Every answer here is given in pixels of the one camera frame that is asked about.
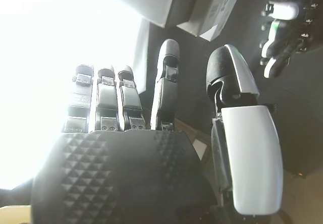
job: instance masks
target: dark background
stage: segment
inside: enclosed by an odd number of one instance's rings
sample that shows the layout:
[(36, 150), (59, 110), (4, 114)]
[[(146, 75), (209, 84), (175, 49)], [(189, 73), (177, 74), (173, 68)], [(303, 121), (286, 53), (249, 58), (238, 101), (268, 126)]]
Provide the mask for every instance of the dark background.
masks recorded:
[(246, 59), (260, 90), (259, 103), (276, 103), (275, 124), (283, 153), (284, 168), (306, 176), (316, 171), (323, 156), (323, 49), (292, 56), (279, 78), (265, 79), (259, 65), (259, 43), (268, 37), (260, 15), (268, 0), (237, 0), (221, 35), (208, 42), (179, 28), (151, 25), (149, 32), (147, 91), (143, 106), (151, 108), (155, 68), (161, 44), (167, 38), (180, 45), (179, 92), (176, 117), (192, 127), (210, 133), (213, 106), (206, 95), (205, 75), (210, 54), (232, 44)]

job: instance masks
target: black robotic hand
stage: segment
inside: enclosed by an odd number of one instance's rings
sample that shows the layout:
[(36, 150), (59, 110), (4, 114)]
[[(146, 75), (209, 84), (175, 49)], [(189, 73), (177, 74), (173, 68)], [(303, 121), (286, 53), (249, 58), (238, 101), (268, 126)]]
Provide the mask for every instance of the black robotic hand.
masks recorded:
[(274, 20), (262, 25), (268, 39), (260, 43), (260, 65), (264, 76), (274, 78), (288, 65), (295, 52), (308, 52), (323, 46), (321, 9), (323, 0), (270, 0), (263, 16)]

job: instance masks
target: bright light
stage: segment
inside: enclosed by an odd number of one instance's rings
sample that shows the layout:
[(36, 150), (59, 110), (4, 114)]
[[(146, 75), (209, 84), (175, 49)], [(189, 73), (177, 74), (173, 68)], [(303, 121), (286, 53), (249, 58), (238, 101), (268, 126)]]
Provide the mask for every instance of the bright light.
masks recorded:
[(0, 188), (39, 168), (76, 65), (132, 65), (140, 21), (117, 0), (0, 0)]

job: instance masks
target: textured palm pad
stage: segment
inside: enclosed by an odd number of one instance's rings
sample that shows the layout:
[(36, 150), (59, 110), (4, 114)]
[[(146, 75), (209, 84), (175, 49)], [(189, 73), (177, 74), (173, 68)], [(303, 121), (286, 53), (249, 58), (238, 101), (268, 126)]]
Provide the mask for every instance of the textured palm pad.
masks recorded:
[(209, 223), (216, 204), (184, 133), (64, 133), (35, 177), (33, 224)]

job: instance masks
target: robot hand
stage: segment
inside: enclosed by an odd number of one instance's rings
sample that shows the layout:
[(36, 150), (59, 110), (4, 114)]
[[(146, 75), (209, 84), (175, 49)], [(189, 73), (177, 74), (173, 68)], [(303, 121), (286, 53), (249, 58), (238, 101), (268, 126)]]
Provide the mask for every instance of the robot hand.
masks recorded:
[(263, 16), (272, 22), (262, 25), (269, 30), (268, 40), (260, 43), (260, 65), (265, 66), (264, 76), (279, 76), (295, 52), (307, 52), (323, 46), (321, 28), (323, 0), (270, 0)]
[(257, 105), (258, 88), (234, 46), (211, 54), (206, 89), (216, 107), (211, 140), (221, 194), (232, 193), (240, 214), (275, 213), (283, 187), (279, 140), (267, 107)]

